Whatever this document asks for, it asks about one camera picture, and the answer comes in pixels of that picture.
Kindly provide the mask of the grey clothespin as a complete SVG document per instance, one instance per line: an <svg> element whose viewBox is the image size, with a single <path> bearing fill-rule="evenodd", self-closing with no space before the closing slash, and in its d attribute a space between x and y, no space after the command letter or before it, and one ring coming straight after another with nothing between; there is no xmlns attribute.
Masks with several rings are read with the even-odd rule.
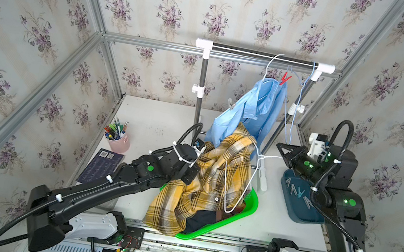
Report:
<svg viewBox="0 0 404 252"><path fill-rule="evenodd" d="M291 185L290 194L292 194L292 195L297 195L297 191L296 191L295 185Z"/></svg>
<svg viewBox="0 0 404 252"><path fill-rule="evenodd" d="M303 201L305 202L305 204L309 210L312 209L312 207L313 207L312 202L307 197L303 197Z"/></svg>

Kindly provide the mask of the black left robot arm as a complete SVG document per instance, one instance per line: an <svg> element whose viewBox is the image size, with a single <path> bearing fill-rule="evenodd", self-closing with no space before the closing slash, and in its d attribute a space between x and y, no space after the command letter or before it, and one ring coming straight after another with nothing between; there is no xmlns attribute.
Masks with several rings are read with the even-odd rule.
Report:
<svg viewBox="0 0 404 252"><path fill-rule="evenodd" d="M195 123L171 147L142 155L131 163L120 164L113 174L88 183L52 190L40 185L31 190L26 210L0 228L0 247L28 241L31 252L51 248L75 231L71 219L107 201L163 187L173 180L190 184L200 169L200 151L184 143L192 134L197 138L203 123Z"/></svg>

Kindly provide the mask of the light blue wire hanger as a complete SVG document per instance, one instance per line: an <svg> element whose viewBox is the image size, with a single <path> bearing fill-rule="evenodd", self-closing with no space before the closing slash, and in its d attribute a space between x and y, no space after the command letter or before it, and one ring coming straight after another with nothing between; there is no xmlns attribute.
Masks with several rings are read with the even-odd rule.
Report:
<svg viewBox="0 0 404 252"><path fill-rule="evenodd" d="M318 66L316 65L315 62L312 62L312 69L309 74L309 76L306 77L306 79L299 79L299 84L300 84L300 91L298 92L297 98L293 101L292 105L288 108L287 113L285 114L285 117L283 118L283 132L284 132L284 137L285 137L285 142L289 145L292 144L292 138L293 138L293 128L295 125L295 117L299 113L299 110L301 108L301 103L306 98L307 94L313 87L313 84L315 83L312 78L315 75L317 71Z"/></svg>

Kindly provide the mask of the white clothespin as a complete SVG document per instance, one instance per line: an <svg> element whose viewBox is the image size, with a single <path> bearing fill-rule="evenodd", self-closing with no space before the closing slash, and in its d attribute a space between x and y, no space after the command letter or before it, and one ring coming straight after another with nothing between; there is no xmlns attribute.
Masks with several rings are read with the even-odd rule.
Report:
<svg viewBox="0 0 404 252"><path fill-rule="evenodd" d="M287 188L289 188L289 187L290 187L290 183L291 183L291 178L286 179L286 180L285 180L285 183L286 183Z"/></svg>

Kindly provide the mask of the light blue shirt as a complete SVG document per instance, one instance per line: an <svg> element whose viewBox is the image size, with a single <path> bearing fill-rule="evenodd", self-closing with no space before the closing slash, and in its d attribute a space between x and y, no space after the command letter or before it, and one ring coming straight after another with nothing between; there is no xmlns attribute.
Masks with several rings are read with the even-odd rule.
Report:
<svg viewBox="0 0 404 252"><path fill-rule="evenodd" d="M236 103L234 110L225 110L216 117L205 140L218 147L228 136L232 135L241 123L253 136L260 148L266 136L280 115L287 96L287 84L266 78L244 94Z"/></svg>

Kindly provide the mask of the teal clothespin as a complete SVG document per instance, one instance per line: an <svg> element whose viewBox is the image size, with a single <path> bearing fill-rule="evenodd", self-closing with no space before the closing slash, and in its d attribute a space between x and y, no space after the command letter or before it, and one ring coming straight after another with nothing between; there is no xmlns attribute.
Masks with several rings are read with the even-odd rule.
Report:
<svg viewBox="0 0 404 252"><path fill-rule="evenodd" d="M296 196L297 196L298 198L303 197L303 194L304 194L304 193L305 193L305 191L301 190L300 187L297 188Z"/></svg>

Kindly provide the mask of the yellow plaid shirt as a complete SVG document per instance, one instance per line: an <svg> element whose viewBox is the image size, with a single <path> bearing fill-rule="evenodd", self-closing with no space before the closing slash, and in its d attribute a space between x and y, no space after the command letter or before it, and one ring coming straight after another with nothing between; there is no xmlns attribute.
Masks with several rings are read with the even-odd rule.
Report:
<svg viewBox="0 0 404 252"><path fill-rule="evenodd" d="M243 192L239 190L238 186L232 185L232 178L236 169L240 169L242 176L245 175L246 169L249 172L252 171L251 157L255 150L254 145L257 145L255 138L240 123L236 131L226 137L218 147L214 147L212 143L206 142L204 154L196 162L200 171L194 180L199 181L201 188L206 193L212 194L216 192L220 197L224 196L225 162L228 163L228 210L231 209L231 204L237 202L238 197Z"/></svg>

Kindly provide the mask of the dark multicolour plaid shirt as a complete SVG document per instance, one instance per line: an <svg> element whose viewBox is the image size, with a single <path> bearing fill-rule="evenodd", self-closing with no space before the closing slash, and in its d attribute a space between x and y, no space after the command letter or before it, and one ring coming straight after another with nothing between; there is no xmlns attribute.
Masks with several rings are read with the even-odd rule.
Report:
<svg viewBox="0 0 404 252"><path fill-rule="evenodd" d="M216 212L207 210L197 211L194 216L186 219L186 227L185 230L182 231L182 234L193 233L207 225L215 224L230 217L232 217L232 214L227 214L222 210Z"/></svg>

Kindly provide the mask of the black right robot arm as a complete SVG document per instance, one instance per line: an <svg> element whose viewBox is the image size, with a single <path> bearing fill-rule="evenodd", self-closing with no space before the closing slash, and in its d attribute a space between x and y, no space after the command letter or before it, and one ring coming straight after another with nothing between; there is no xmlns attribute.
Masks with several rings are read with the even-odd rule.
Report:
<svg viewBox="0 0 404 252"><path fill-rule="evenodd" d="M349 187L358 167L349 151L353 133L352 121L340 122L318 155L305 146L276 145L288 169L308 183L309 200L324 218L331 252L366 252L365 206L362 197ZM301 251L292 240L275 238L265 252Z"/></svg>

